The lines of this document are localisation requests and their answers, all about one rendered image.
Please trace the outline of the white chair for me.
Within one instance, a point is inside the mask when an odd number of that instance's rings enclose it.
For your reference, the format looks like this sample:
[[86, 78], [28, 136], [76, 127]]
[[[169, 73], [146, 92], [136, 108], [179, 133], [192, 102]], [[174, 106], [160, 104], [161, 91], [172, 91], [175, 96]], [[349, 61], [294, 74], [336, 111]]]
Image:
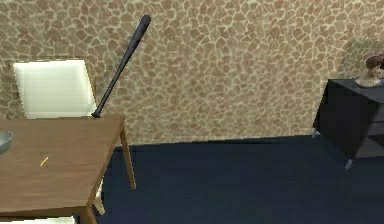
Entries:
[[17, 63], [13, 69], [26, 115], [21, 120], [92, 117], [96, 103], [83, 62]]

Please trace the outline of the brown wooden table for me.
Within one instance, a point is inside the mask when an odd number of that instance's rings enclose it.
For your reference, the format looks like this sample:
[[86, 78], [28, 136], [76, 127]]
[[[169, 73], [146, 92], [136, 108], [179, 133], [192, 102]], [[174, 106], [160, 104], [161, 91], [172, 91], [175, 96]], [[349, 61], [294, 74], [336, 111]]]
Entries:
[[92, 205], [117, 143], [136, 187], [124, 120], [0, 120], [0, 130], [13, 133], [9, 151], [0, 155], [0, 222], [77, 215], [81, 224], [97, 224]]

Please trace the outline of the grey bowl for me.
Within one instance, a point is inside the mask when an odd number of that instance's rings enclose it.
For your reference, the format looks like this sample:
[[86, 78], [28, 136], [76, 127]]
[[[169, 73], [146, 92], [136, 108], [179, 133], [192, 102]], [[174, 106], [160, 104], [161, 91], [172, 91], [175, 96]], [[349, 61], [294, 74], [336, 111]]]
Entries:
[[12, 145], [13, 133], [11, 131], [0, 131], [0, 155], [8, 151]]

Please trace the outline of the black baseball bat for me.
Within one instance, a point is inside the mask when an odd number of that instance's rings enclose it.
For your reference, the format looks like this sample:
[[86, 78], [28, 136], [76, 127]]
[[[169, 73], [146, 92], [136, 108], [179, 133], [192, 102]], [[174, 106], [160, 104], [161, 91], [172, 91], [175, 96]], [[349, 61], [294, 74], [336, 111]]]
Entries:
[[110, 94], [112, 93], [113, 89], [114, 89], [114, 86], [115, 84], [117, 83], [120, 75], [122, 74], [123, 70], [125, 69], [126, 65], [128, 64], [129, 60], [131, 59], [132, 55], [134, 54], [135, 50], [137, 49], [138, 45], [140, 44], [144, 34], [146, 33], [149, 25], [151, 23], [151, 16], [150, 15], [144, 15], [137, 28], [135, 29], [131, 39], [130, 39], [130, 42], [127, 46], [127, 49], [119, 63], [119, 66], [113, 76], [113, 78], [111, 79], [106, 91], [104, 92], [103, 94], [103, 97], [101, 98], [99, 104], [97, 105], [95, 111], [91, 114], [92, 117], [94, 118], [100, 118], [101, 117], [101, 113], [102, 113], [102, 110], [110, 96]]

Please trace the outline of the brown bust statue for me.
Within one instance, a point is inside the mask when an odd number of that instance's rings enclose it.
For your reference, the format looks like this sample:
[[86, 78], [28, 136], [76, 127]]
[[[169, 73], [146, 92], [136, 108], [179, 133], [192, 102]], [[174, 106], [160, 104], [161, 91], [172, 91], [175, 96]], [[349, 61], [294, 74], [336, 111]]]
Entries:
[[355, 83], [362, 88], [384, 86], [384, 54], [368, 57], [365, 61], [367, 72], [355, 79]]

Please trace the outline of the black cabinet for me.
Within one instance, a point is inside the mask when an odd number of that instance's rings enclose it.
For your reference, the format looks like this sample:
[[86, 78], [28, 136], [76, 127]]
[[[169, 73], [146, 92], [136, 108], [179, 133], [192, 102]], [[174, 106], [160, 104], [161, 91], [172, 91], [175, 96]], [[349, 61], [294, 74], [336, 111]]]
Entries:
[[347, 157], [384, 157], [384, 85], [360, 87], [353, 79], [329, 79], [316, 117], [312, 137], [323, 135]]

